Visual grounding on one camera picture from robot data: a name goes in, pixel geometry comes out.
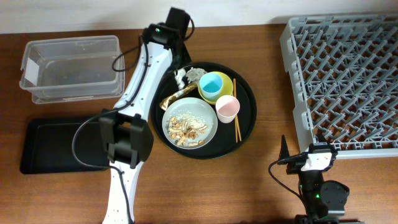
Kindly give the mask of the grey tissue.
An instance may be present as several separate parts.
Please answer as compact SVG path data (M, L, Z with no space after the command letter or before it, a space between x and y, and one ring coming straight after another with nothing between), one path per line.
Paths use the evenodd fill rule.
M200 80L200 78L206 74L207 71L202 69L202 68L191 68L186 74L185 76L187 77L187 80L189 83L192 82L197 82Z

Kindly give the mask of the light blue cup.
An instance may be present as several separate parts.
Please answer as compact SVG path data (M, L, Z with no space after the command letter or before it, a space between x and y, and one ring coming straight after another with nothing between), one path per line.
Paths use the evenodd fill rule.
M204 74L199 81L203 96L209 101L215 101L223 88L222 78L215 72Z

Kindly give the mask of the gold snack wrapper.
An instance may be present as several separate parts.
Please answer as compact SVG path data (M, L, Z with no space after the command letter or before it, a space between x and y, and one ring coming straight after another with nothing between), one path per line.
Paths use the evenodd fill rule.
M184 89L179 90L179 91L175 92L174 94L164 98L159 103L160 108L165 111L174 101L177 101L181 97L187 95L188 93L190 93L191 91L193 91L197 87L198 87L198 85L195 82L193 82L193 83L187 85Z

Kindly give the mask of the pink cup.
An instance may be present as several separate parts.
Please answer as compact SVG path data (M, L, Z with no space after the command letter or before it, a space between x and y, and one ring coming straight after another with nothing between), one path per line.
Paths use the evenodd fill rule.
M216 114L222 123L230 123L240 110L238 99L231 95L221 96L215 105Z

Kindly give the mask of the yellow bowl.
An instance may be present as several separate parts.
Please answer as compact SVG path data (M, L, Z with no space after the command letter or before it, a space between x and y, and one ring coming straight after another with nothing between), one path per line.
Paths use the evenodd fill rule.
M218 98L220 98L221 96L225 96L225 95L232 95L232 94L233 94L233 82L232 82L232 80L230 79L230 77L227 76L225 73L222 73L222 72L215 72L215 73L217 73L217 74L222 78L222 80L223 80L223 88L222 88L222 91L221 91L221 93L220 93L220 95L219 95ZM209 100L207 100L207 99L203 96L203 94L202 94L202 92L201 92L201 90L200 90L200 84L198 84L198 91L199 91L200 96L201 96L207 103L209 103L209 104L211 104L211 105L214 105L214 104L216 103L216 101L218 100L218 98L217 98L215 101L209 101Z

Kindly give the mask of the white tissue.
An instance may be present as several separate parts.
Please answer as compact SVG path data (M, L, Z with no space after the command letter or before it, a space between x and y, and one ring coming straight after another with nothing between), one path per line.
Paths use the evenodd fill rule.
M185 82L183 81L183 79L185 78L185 75L186 75L186 71L184 68L178 69L175 72L175 81L177 83L179 90L182 90L185 87Z

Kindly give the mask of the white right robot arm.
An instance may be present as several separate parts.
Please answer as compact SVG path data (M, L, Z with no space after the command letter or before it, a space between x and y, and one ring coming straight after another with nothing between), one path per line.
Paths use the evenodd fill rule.
M333 166L333 161L338 155L338 151L326 140L322 133L317 134L318 142L311 143L308 151L301 152L291 156L285 136L282 135L281 147L279 153L278 165L286 165L287 174L297 174L299 176L300 186L306 186L314 177L304 177L311 172L315 176L321 175L322 172L329 170Z

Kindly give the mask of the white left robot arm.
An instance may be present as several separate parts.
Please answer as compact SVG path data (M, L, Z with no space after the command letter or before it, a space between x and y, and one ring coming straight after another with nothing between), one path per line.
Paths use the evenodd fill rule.
M137 180L154 142L148 124L150 107L164 76L190 61L184 42L192 25L187 12L173 7L165 22L144 29L131 81L113 110L99 119L111 169L104 223L134 223Z

